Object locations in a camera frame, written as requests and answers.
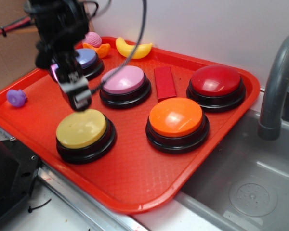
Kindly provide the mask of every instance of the pink ball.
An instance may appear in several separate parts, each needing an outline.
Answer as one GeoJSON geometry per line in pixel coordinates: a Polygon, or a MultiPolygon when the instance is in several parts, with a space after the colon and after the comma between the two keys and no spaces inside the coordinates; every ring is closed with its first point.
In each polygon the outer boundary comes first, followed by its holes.
{"type": "Polygon", "coordinates": [[[102,38],[95,32],[88,32],[86,38],[82,42],[88,43],[94,47],[100,47],[102,45],[102,38]]]}

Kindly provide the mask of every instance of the stainless steel sink basin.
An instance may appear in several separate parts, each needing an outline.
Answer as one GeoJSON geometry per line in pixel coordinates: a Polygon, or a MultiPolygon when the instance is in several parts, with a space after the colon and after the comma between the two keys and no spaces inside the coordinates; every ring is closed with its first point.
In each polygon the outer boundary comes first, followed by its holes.
{"type": "Polygon", "coordinates": [[[289,230],[289,123],[283,122],[278,140],[264,141],[258,120],[249,110],[182,191],[200,202],[193,206],[203,204],[215,218],[234,223],[234,230],[289,230]]]}

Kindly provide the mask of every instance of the red block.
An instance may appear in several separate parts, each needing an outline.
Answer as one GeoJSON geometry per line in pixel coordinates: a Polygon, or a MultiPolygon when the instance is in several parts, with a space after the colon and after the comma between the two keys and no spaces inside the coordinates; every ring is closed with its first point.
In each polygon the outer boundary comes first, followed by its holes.
{"type": "Polygon", "coordinates": [[[158,102],[177,97],[171,69],[169,66],[154,69],[155,84],[158,93],[158,102]]]}

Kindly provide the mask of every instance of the sink drain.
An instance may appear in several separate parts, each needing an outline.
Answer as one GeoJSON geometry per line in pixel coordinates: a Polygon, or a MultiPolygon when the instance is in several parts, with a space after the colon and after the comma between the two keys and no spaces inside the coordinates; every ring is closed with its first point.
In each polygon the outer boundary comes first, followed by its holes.
{"type": "Polygon", "coordinates": [[[247,216],[261,217],[277,205],[277,193],[259,179],[246,178],[235,182],[229,192],[233,207],[247,216]]]}

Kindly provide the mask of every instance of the orange tray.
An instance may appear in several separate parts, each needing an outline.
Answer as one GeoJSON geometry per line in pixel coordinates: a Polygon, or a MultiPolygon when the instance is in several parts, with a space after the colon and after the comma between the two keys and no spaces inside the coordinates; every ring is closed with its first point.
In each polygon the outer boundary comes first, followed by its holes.
{"type": "MultiPolygon", "coordinates": [[[[125,58],[116,50],[115,38],[104,37],[103,43],[110,43],[112,48],[103,59],[105,73],[125,58]]],[[[129,65],[140,67],[151,81],[152,94],[141,105],[123,110],[107,108],[101,103],[99,94],[92,96],[90,108],[101,111],[114,123],[118,139],[109,153],[89,164],[66,163],[56,150],[56,128],[73,111],[46,71],[36,69],[0,91],[0,126],[109,209],[124,214],[148,211],[176,195],[258,97],[260,85],[256,77],[237,69],[246,87],[246,98],[231,111],[206,113],[210,133],[201,147],[185,154],[165,154],[154,149],[145,135],[149,112],[158,102],[154,68],[170,66],[177,96],[186,97],[191,75],[211,64],[216,63],[157,48],[143,59],[132,60],[129,65]],[[25,92],[28,97],[25,106],[15,108],[7,102],[6,93],[10,89],[25,92]]],[[[91,80],[90,88],[95,87],[102,76],[91,80]]]]}

